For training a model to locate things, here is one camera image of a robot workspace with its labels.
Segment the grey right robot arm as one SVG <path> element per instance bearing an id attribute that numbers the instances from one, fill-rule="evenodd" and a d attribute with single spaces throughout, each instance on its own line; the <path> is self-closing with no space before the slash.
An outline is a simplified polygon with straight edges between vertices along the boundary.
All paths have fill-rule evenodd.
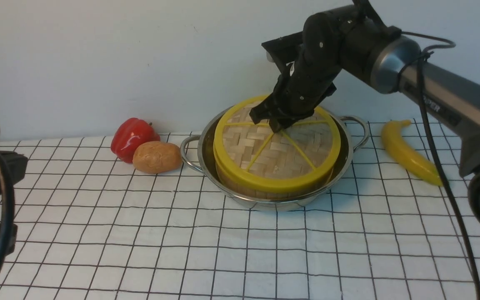
<path id="1" fill-rule="evenodd" d="M 367 0 L 311 15 L 301 32 L 262 44 L 280 76 L 251 120 L 268 120 L 276 133 L 311 117 L 341 70 L 379 93 L 402 93 L 461 138 L 459 174 L 473 174 L 468 199 L 480 222 L 480 85 L 427 62 L 454 42 L 422 50 L 408 36 L 386 26 Z"/>

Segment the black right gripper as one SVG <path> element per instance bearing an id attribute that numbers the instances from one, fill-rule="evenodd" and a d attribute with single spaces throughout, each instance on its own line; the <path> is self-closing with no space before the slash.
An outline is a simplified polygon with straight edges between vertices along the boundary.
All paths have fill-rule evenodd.
<path id="1" fill-rule="evenodd" d="M 306 19 L 297 59 L 278 76 L 273 94 L 249 112 L 255 125 L 267 120 L 273 133 L 278 133 L 313 116 L 315 108 L 335 91 L 345 35 L 342 27 L 350 19 L 350 12 L 318 12 Z"/>

